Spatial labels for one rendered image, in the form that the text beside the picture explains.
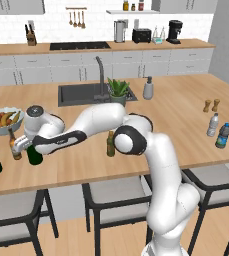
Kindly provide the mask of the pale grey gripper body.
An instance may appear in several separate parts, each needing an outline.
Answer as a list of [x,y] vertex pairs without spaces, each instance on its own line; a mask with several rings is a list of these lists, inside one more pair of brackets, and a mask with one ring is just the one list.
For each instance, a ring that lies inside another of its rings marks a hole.
[[23,150],[26,150],[31,145],[32,145],[32,138],[26,135],[23,135],[14,141],[14,144],[12,146],[12,151],[14,153],[21,153]]

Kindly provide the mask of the yellow banana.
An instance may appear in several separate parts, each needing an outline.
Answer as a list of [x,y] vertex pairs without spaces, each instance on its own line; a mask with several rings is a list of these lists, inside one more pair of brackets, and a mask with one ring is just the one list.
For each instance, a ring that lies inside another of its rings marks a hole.
[[15,124],[15,123],[18,121],[18,119],[19,119],[19,117],[20,117],[20,113],[21,113],[21,111],[19,111],[19,112],[15,115],[15,117],[12,119],[10,125]]
[[8,119],[9,117],[11,117],[14,113],[15,113],[15,112],[7,112],[7,113],[5,113],[5,114],[2,116],[1,122],[2,122],[3,127],[7,125],[7,119]]

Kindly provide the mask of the olive green glass bottle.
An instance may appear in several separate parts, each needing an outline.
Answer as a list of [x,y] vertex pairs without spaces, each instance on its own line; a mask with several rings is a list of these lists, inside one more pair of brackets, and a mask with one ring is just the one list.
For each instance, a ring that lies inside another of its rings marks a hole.
[[107,138],[107,156],[113,157],[115,155],[115,146],[113,142],[114,132],[109,131]]

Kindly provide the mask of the grey base cupboard run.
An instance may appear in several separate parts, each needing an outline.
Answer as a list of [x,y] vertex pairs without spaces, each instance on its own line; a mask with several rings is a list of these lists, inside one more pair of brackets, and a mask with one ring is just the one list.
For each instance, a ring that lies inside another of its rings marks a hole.
[[0,86],[206,73],[211,48],[0,56]]

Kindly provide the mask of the wooden knife block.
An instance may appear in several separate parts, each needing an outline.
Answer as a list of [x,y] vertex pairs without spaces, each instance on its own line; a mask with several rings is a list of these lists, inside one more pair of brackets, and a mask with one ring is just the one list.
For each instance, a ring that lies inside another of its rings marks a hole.
[[26,38],[29,46],[36,46],[37,40],[31,25],[25,25]]

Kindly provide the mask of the green potted plant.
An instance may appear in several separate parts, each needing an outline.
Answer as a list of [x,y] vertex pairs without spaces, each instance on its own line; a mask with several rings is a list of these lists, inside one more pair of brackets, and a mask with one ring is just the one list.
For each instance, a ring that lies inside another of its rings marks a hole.
[[116,79],[108,79],[108,85],[110,86],[110,101],[125,106],[130,83]]

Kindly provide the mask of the black hob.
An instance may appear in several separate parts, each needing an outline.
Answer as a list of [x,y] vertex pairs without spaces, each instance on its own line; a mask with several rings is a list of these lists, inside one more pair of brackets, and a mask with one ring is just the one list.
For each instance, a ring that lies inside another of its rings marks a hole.
[[50,51],[55,50],[85,50],[85,49],[110,49],[106,41],[95,42],[61,42],[51,43]]

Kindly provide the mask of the grey soap dispenser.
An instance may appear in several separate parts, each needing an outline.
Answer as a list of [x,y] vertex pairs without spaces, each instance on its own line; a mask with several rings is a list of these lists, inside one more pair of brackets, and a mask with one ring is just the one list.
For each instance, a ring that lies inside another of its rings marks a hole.
[[143,89],[143,98],[146,100],[151,100],[154,94],[154,85],[152,83],[152,77],[148,76],[147,81]]

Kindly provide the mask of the silver kettle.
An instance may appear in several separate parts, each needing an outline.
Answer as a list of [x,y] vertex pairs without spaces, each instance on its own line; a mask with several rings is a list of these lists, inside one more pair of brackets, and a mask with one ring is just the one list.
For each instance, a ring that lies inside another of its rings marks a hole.
[[114,22],[114,41],[116,43],[123,43],[125,41],[126,23],[124,21]]

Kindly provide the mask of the black toaster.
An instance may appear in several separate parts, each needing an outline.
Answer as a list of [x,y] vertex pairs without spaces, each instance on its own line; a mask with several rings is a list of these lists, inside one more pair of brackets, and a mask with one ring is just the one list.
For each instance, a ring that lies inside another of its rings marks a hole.
[[150,43],[151,30],[147,28],[134,29],[132,32],[132,41],[135,43]]

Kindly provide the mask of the black coffee machine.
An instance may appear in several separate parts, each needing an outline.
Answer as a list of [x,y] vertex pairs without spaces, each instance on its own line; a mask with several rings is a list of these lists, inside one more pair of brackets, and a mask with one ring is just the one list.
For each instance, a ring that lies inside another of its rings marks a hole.
[[169,32],[167,41],[171,44],[180,44],[180,40],[177,36],[181,33],[183,23],[179,20],[170,20],[169,21]]

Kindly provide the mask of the clear plastic bottle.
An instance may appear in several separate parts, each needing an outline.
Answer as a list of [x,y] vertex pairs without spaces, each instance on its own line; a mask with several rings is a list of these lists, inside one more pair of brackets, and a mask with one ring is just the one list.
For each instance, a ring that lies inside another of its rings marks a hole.
[[207,129],[206,134],[210,137],[213,137],[215,135],[216,129],[218,127],[219,118],[218,114],[215,113],[214,116],[210,119],[209,126]]

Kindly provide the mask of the blue plastic bottle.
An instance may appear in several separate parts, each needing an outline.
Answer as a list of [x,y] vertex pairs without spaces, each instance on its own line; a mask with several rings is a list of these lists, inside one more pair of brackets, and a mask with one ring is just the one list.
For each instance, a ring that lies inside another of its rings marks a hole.
[[223,149],[226,147],[226,143],[229,137],[229,123],[226,122],[219,130],[215,146],[217,148]]

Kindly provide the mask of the grey wall cupboard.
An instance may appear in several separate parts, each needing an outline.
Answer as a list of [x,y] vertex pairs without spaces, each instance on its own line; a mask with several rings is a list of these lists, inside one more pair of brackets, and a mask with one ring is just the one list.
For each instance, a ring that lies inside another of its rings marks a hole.
[[218,0],[152,0],[151,9],[162,14],[213,14]]
[[44,0],[0,0],[0,15],[43,15]]

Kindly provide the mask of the white wall shelf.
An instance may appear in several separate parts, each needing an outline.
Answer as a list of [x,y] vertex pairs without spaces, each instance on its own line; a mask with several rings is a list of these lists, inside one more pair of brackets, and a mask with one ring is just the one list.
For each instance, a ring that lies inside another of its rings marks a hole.
[[143,10],[143,11],[106,10],[106,13],[111,15],[119,15],[119,14],[127,15],[127,14],[157,14],[160,12],[154,11],[154,10]]

